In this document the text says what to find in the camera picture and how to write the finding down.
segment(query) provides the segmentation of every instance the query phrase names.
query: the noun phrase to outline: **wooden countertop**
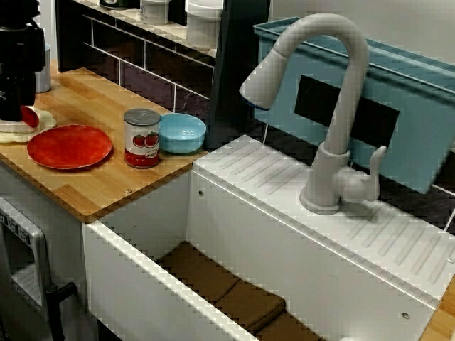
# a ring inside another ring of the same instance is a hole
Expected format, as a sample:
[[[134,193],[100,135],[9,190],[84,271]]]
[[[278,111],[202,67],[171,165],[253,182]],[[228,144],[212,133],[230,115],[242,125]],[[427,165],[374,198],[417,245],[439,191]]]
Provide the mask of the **wooden countertop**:
[[[132,108],[168,110],[86,69],[59,73],[52,65],[52,90],[37,94],[35,107],[49,111],[57,126],[84,124],[104,131],[113,152],[96,166],[61,171],[38,165],[26,144],[0,144],[0,160],[42,190],[81,222],[94,222],[111,211],[191,169],[205,151],[192,156],[160,152],[161,162],[139,170],[124,162],[123,114]]]
[[[451,341],[455,332],[455,277],[452,278],[438,308],[420,341]]]

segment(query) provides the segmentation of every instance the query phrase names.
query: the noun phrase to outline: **can label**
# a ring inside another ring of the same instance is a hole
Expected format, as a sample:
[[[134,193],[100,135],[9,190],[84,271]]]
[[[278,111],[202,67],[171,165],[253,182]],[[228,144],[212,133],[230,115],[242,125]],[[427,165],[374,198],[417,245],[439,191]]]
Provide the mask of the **can label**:
[[[137,168],[150,168],[159,163],[159,125],[125,124],[125,161]]]

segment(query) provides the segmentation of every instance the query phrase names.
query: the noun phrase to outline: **drainboard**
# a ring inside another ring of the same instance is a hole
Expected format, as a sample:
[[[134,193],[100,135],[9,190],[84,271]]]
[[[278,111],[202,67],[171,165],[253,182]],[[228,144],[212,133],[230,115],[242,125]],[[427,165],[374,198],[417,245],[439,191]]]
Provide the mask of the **drainboard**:
[[[316,215],[299,201],[309,167],[248,136],[193,170],[432,308],[454,275],[450,234],[379,200]]]

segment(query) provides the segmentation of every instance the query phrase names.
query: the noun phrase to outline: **faucet handle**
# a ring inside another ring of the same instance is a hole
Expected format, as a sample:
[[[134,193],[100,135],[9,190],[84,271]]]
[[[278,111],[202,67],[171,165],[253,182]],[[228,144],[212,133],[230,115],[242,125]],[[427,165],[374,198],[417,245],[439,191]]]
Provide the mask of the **faucet handle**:
[[[332,177],[333,188],[347,202],[359,203],[379,198],[379,168],[387,147],[382,146],[370,158],[370,175],[342,167]]]
[[[379,168],[381,166],[382,159],[387,151],[386,146],[378,148],[370,158],[370,176],[364,178],[366,189],[366,200],[373,201],[379,198]]]

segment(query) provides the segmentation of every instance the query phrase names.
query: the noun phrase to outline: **white faucet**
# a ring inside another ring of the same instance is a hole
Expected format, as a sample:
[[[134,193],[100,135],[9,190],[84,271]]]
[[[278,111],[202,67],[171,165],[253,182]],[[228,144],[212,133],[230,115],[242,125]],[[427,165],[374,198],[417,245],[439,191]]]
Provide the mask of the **white faucet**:
[[[326,140],[318,148],[300,202],[312,212],[332,215],[340,210],[341,197],[355,203],[379,197],[379,167],[387,150],[382,146],[373,153],[370,175],[347,166],[350,131],[369,60],[368,44],[359,27],[342,16],[329,13],[296,21],[278,37],[273,49],[248,76],[240,94],[253,107],[270,109],[292,53],[306,39],[320,35],[339,39],[348,50],[349,63]]]

